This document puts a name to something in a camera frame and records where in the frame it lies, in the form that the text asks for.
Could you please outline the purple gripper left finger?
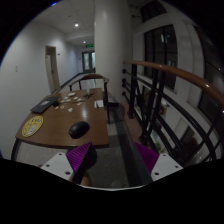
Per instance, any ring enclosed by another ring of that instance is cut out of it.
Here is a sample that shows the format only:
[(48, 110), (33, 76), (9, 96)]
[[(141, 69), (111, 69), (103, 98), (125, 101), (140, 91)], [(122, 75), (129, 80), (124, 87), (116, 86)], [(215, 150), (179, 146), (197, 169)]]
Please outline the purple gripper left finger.
[(82, 146), (74, 148), (68, 153), (59, 152), (48, 160), (42, 169), (71, 181), (85, 170), (84, 161), (90, 152), (92, 143), (88, 142)]

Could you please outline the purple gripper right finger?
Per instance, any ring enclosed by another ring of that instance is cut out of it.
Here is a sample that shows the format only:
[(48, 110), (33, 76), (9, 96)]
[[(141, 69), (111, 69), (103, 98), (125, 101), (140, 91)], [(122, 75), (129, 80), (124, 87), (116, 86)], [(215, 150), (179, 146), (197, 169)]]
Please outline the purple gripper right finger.
[(135, 142), (140, 158), (153, 181), (157, 181), (182, 169), (173, 158), (166, 153), (157, 153), (146, 146)]

